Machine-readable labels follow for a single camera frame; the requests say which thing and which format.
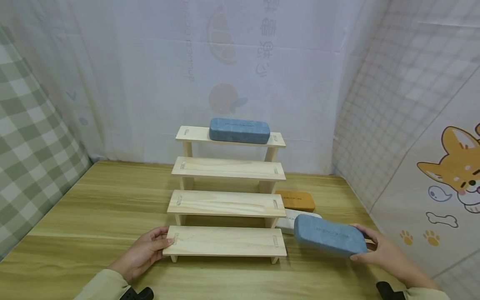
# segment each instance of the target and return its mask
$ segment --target wooden step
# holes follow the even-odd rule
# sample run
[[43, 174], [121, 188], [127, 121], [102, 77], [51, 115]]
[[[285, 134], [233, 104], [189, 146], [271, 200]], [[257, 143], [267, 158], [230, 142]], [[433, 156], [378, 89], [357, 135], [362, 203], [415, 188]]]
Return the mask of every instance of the wooden step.
[[167, 238], [173, 245], [163, 250], [172, 261], [178, 256], [270, 257], [276, 263], [287, 256], [280, 229], [170, 226]]
[[175, 215], [177, 225], [184, 225], [187, 215], [247, 216], [265, 218], [267, 228], [287, 216], [278, 194], [186, 190], [173, 191], [167, 213]]
[[286, 180], [277, 162], [179, 156], [172, 175], [183, 177], [246, 178], [262, 181]]
[[212, 143], [212, 144], [225, 144], [225, 145], [239, 145], [239, 146], [254, 146], [254, 147], [273, 147], [273, 148], [285, 148], [285, 141], [282, 134], [279, 132], [271, 132], [270, 139], [266, 144], [249, 144], [249, 143], [236, 143], [225, 141], [213, 141], [210, 139], [208, 127], [196, 127], [196, 126], [180, 126], [177, 133], [177, 141], [180, 142], [194, 142], [194, 143]]

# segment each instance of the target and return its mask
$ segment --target green plaid backdrop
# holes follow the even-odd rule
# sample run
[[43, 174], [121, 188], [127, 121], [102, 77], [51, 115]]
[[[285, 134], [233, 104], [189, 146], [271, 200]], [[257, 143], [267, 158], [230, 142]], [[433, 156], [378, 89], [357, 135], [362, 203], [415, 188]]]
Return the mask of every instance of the green plaid backdrop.
[[0, 260], [90, 167], [0, 26]]

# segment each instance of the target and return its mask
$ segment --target table surface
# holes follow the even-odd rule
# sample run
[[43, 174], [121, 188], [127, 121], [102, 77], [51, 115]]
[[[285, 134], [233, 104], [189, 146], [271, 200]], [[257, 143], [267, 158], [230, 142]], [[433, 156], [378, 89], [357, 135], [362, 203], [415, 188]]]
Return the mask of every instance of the table surface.
[[[172, 166], [102, 161], [93, 165], [0, 263], [3, 299], [72, 299], [141, 234], [174, 225], [167, 206], [179, 179]], [[195, 190], [256, 192], [249, 180], [198, 179]], [[339, 177], [287, 174], [279, 190], [312, 194], [324, 219], [375, 228]], [[189, 216], [186, 225], [262, 227], [263, 219]], [[156, 263], [134, 282], [155, 299], [380, 299], [377, 281], [403, 286], [383, 270], [319, 250], [284, 235], [288, 257], [179, 257]]]

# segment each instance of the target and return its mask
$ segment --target checkered backdrop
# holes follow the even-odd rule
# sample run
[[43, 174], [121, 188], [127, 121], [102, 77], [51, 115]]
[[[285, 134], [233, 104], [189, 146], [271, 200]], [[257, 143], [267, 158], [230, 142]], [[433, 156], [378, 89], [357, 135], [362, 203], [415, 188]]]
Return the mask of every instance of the checkered backdrop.
[[0, 260], [90, 167], [0, 26]]
[[[333, 150], [336, 174], [369, 212], [409, 149], [479, 67], [479, 58], [480, 1], [390, 1], [340, 111]], [[438, 275], [453, 299], [479, 295], [475, 257]], [[458, 272], [469, 279], [452, 281]]]

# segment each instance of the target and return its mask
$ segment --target dog ear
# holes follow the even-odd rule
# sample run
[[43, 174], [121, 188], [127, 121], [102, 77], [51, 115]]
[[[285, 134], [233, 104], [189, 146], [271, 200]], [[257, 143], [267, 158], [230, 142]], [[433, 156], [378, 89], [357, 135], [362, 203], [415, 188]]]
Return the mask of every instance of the dog ear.
[[428, 177], [432, 178], [435, 181], [438, 182], [443, 182], [443, 173], [444, 169], [437, 164], [432, 164], [432, 163], [417, 163], [417, 167], [419, 167], [420, 171], [425, 173]]
[[470, 133], [453, 126], [445, 128], [442, 144], [448, 154], [480, 147], [479, 142]]

